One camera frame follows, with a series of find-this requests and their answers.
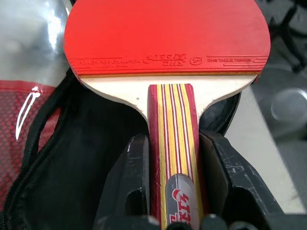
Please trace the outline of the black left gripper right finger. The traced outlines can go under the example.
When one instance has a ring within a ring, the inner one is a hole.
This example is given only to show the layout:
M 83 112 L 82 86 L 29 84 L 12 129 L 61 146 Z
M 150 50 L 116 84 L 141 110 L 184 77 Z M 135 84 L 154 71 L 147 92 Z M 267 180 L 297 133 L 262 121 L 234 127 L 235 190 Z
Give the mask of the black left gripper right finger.
M 238 223 L 283 229 L 284 212 L 257 170 L 220 134 L 205 132 L 199 138 L 210 212 L 230 229 Z

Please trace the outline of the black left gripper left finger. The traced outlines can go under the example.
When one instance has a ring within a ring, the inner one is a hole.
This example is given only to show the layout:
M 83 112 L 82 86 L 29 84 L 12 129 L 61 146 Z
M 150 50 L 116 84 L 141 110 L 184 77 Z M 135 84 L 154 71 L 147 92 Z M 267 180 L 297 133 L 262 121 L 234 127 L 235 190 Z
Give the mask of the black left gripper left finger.
M 149 142 L 131 138 L 110 170 L 93 224 L 94 230 L 148 230 Z

